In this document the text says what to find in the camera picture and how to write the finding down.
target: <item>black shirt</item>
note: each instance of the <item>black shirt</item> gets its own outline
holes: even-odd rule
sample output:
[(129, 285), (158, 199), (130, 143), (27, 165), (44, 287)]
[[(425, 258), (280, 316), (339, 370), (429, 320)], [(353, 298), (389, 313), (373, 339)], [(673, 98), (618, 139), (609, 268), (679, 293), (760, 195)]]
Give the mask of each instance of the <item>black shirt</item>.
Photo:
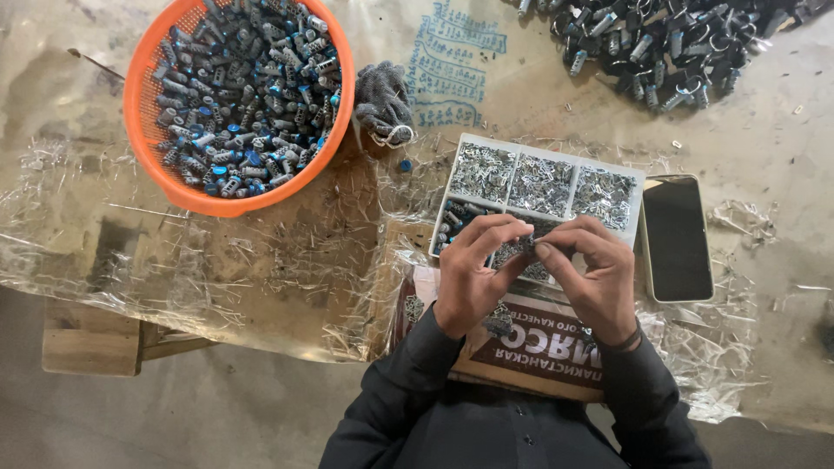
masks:
[(447, 381), (462, 344), (429, 308), (396, 351), (365, 372), (319, 467), (711, 466), (686, 419), (689, 407), (645, 337), (630, 352), (601, 350), (619, 455), (581, 402)]

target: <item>table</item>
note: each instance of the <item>table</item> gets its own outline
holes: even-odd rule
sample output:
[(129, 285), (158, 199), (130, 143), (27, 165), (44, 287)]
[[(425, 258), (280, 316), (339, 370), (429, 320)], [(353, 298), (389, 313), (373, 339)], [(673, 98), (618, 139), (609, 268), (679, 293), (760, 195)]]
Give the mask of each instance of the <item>table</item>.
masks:
[[(384, 309), (374, 286), (390, 274), (380, 272), (379, 257), (391, 240), (399, 243), (391, 223), (414, 232), (432, 219), (461, 132), (520, 139), (651, 174), (698, 174), (709, 208), (725, 199), (760, 208), (778, 202), (774, 244), (747, 250), (737, 232), (710, 230), (712, 246), (732, 253), (735, 271), (755, 282), (756, 307), (746, 312), (755, 320), (750, 334), (730, 340), (751, 361), (711, 375), (743, 391), (724, 388), (717, 399), (726, 405), (704, 418), (740, 408), (764, 421), (834, 431), (834, 367), (816, 338), (829, 292), (793, 286), (832, 286), (834, 162), (824, 155), (834, 17), (777, 34), (736, 93), (708, 110), (653, 117), (614, 94), (593, 63), (569, 78), (546, 21), (519, 22), (508, 3), (326, 3), (341, 18), (357, 67), (406, 64), (421, 139), (389, 151), (349, 129), (313, 183), (231, 220), (168, 203), (129, 151), (122, 84), (66, 52), (76, 48), (124, 74), (164, 1), (0, 7), (8, 10), (0, 12), (7, 13), (0, 14), (0, 285), (306, 360), (367, 359), (384, 330), (384, 318), (368, 311)], [(399, 171), (402, 158), (414, 162), (410, 173)], [(420, 245), (413, 236), (403, 242)], [(402, 251), (419, 258), (419, 250)], [(727, 359), (729, 349), (719, 349)], [(698, 386), (687, 395), (712, 389)]]

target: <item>wristband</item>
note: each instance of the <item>wristband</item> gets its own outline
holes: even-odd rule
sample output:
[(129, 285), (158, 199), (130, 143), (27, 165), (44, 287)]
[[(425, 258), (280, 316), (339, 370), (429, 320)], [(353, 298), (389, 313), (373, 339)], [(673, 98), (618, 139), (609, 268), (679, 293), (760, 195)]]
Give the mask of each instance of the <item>wristband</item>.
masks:
[(634, 334), (630, 335), (628, 339), (625, 339), (625, 342), (619, 345), (606, 345), (600, 341), (600, 339), (596, 336), (596, 334), (592, 334), (594, 337), (594, 341), (596, 342), (596, 346), (602, 352), (608, 353), (622, 353), (631, 348), (638, 339), (643, 336), (643, 330), (640, 328), (640, 320), (637, 319), (637, 316), (634, 316), (634, 321), (637, 323), (637, 330), (634, 331)]

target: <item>phone screen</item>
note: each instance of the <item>phone screen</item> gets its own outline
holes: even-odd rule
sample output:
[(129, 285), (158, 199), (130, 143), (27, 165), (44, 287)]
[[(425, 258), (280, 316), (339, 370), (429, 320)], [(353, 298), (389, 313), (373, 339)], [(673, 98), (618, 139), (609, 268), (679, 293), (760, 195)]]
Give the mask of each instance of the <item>phone screen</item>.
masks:
[(655, 298), (710, 299), (710, 253), (698, 179), (669, 176), (647, 180), (643, 205)]

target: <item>person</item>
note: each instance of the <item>person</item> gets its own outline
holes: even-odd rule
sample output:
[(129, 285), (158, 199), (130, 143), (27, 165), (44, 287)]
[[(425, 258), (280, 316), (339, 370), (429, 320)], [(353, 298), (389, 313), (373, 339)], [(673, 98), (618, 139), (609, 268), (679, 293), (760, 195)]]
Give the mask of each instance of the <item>person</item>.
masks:
[[(517, 255), (497, 271), (484, 267), (502, 243), (532, 232), (509, 214), (479, 216), (443, 250), (437, 301), (393, 354), (365, 372), (319, 467), (711, 466), (688, 405), (636, 320), (631, 249), (581, 215), (537, 239), (535, 256)], [(575, 253), (588, 265), (583, 275), (570, 262)], [(581, 402), (446, 380), (465, 334), (536, 260), (594, 332), (619, 454)]]

